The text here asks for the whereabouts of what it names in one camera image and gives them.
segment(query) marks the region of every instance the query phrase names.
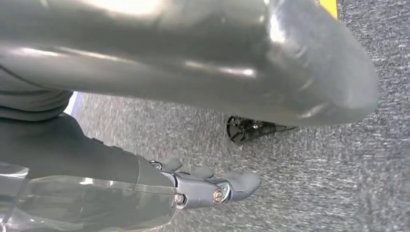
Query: prosthetic hand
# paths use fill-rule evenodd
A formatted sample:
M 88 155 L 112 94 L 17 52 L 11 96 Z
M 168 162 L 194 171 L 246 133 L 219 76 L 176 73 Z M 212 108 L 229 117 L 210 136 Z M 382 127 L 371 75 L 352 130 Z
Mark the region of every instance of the prosthetic hand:
M 191 174 L 176 172 L 182 167 L 178 159 L 170 159 L 165 163 L 151 161 L 151 164 L 173 182 L 178 192 L 175 201 L 179 209 L 241 201 L 248 198 L 261 185 L 261 180 L 253 172 L 230 172 L 216 178 L 212 170 L 206 166 L 196 169 Z

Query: gray sleeve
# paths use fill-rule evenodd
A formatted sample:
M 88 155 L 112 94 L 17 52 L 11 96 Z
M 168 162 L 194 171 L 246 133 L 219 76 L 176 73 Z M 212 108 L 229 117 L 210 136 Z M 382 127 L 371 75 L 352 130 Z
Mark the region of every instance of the gray sleeve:
M 61 114 L 72 92 L 46 90 L 0 66 L 0 117 L 41 121 Z

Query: yellow strip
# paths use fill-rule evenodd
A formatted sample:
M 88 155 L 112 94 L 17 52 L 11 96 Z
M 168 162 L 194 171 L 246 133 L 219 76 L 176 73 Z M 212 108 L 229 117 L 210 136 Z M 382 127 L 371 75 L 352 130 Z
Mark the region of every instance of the yellow strip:
M 337 19 L 336 0 L 319 0 L 320 5 L 325 8 L 335 19 Z

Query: gray carpet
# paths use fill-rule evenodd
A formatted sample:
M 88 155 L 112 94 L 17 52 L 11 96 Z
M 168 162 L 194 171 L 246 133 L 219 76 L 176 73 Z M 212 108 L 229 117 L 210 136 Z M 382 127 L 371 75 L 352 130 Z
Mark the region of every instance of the gray carpet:
M 263 179 L 241 203 L 179 212 L 167 232 L 410 231 L 410 2 L 344 0 L 340 17 L 380 76 L 380 107 L 362 122 L 298 128 L 242 146 L 228 116 L 156 101 L 86 95 L 79 121 L 108 144 L 185 170 L 255 170 Z

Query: chair caster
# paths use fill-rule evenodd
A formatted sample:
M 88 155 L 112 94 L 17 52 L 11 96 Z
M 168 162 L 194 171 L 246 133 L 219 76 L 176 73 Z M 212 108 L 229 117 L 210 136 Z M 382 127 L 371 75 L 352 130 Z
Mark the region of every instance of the chair caster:
M 226 125 L 226 132 L 233 143 L 240 144 L 275 132 L 294 128 L 296 127 L 231 116 Z

